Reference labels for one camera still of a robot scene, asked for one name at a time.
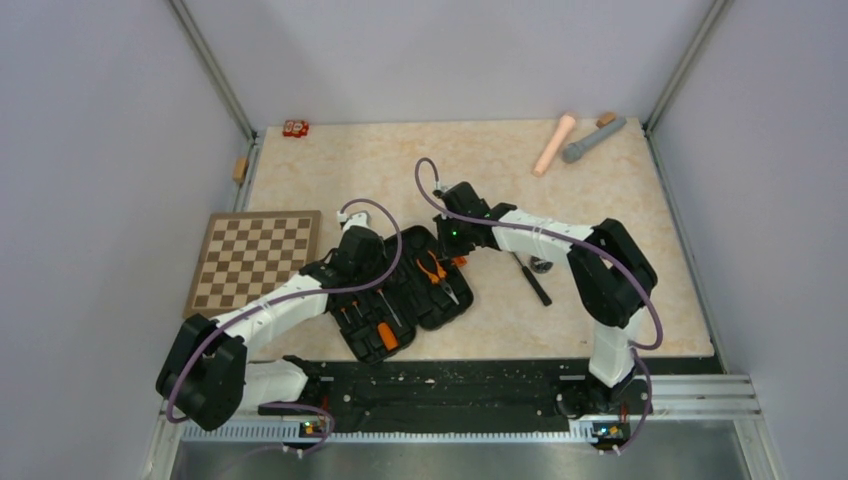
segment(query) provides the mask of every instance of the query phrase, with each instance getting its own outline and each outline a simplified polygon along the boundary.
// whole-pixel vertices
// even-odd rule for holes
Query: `black screwdriver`
[[[518,255],[516,255],[515,252],[512,252],[512,256],[515,257],[515,261],[518,262],[519,265],[521,265],[521,272],[524,273],[524,278],[526,278],[527,281],[530,282],[530,286],[533,287],[533,290],[536,291],[536,295],[539,296],[539,300],[542,301],[542,305],[547,307],[551,303],[553,303],[551,301],[551,297],[549,297],[548,294],[545,292],[545,289],[542,288],[541,285],[539,285],[539,281],[536,280],[536,276],[533,275],[533,272],[530,271],[530,268],[527,265],[524,265],[524,262],[522,262],[521,259],[518,258]]]

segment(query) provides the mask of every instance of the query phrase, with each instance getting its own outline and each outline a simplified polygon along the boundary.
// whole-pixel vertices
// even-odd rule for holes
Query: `black tool case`
[[[436,330],[464,313],[474,302],[474,294],[453,259],[439,259],[439,263],[447,273],[445,281],[453,289],[459,304],[439,285],[432,284],[418,268],[416,260],[421,260],[422,265],[431,271],[434,269],[428,251],[439,256],[438,241],[426,227],[416,225],[400,234],[403,245],[400,263],[386,282],[363,292],[330,295],[327,301],[327,310],[335,318],[354,356],[369,365],[409,346],[415,340],[417,326]],[[384,245],[388,265],[397,251],[396,236],[387,238]],[[378,291],[382,291],[385,302]],[[392,310],[400,320],[399,324]],[[388,324],[397,340],[396,348],[390,350],[386,347],[378,331],[381,323]]]

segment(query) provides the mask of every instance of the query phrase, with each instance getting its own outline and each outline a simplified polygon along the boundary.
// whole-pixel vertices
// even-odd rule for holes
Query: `tool kit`
[[[463,258],[440,258],[438,241],[426,227],[416,225],[400,235],[400,263],[385,283],[363,292],[330,295],[327,301],[345,342],[356,359],[367,364],[409,346],[417,327],[436,330],[474,302],[459,271]],[[385,258],[393,258],[397,238],[387,238],[384,246]]]

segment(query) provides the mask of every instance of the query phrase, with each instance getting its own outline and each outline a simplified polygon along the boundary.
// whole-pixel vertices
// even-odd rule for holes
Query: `metal floor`
[[[304,460],[279,451],[245,459],[221,474],[249,443],[184,442],[172,480],[214,479],[604,479],[750,478],[729,421],[645,425],[621,457],[579,444],[331,444]]]

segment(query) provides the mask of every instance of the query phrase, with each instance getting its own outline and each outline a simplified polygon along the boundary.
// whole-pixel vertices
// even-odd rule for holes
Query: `small red box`
[[[309,122],[306,120],[286,120],[283,124],[283,136],[300,138],[309,133]]]

